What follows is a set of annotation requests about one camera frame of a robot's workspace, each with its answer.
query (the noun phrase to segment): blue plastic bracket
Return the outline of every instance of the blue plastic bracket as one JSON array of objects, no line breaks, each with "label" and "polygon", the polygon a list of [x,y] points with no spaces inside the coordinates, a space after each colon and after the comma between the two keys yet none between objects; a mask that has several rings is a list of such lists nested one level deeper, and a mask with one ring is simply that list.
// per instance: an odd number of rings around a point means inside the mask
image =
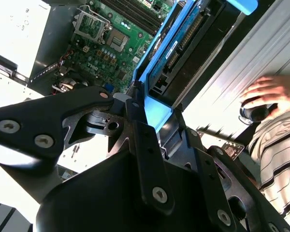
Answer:
[{"label": "blue plastic bracket", "polygon": [[246,15],[253,13],[258,7],[257,0],[227,0]]}]

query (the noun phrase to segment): computer mouse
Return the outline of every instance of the computer mouse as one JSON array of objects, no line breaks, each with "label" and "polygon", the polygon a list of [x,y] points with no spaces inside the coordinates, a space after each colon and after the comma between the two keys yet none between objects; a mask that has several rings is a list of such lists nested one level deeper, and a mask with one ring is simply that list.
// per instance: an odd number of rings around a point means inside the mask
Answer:
[{"label": "computer mouse", "polygon": [[257,106],[254,108],[250,108],[250,109],[245,109],[244,106],[249,103],[252,102],[256,99],[258,99],[260,97],[254,97],[254,98],[250,98],[245,100],[240,108],[240,115],[243,118],[249,119],[253,122],[261,122],[264,119],[266,119],[266,117],[268,117],[268,115],[270,114],[270,110],[268,109],[267,105],[261,105],[261,106]]}]

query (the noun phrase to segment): black cable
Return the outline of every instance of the black cable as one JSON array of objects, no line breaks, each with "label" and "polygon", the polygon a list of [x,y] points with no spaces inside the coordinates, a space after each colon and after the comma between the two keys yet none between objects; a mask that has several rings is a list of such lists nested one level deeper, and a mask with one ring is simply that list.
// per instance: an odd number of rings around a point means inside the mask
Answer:
[{"label": "black cable", "polygon": [[242,118],[242,117],[239,115],[239,116],[238,116],[238,120],[240,120],[241,123],[244,123],[244,124],[247,125],[247,126],[250,126],[250,125],[252,124],[252,123],[250,123],[250,124],[245,123],[241,118]]}]

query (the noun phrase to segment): striped shirt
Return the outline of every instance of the striped shirt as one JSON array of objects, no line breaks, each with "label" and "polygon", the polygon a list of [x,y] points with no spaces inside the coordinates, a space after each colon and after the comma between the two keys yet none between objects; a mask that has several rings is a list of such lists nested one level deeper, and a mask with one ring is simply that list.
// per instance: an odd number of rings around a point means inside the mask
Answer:
[{"label": "striped shirt", "polygon": [[290,225],[290,111],[262,122],[248,149],[261,166],[266,199]]}]

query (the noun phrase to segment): green circuit board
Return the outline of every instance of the green circuit board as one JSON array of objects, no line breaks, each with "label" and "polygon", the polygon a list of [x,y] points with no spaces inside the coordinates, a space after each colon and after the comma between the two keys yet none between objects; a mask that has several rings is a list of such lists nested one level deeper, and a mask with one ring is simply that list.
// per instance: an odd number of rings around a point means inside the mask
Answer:
[{"label": "green circuit board", "polygon": [[[125,93],[133,71],[153,37],[97,0],[93,1],[90,9],[109,20],[112,29],[104,33],[102,43],[75,34],[70,48],[73,54],[64,66],[91,78],[95,85],[113,85],[113,93]],[[100,26],[100,21],[84,16],[79,30],[90,37],[96,37]]]},{"label": "green circuit board", "polygon": [[172,0],[137,0],[140,7],[145,10],[153,12],[158,18],[165,20],[166,16],[170,12],[173,1]]}]

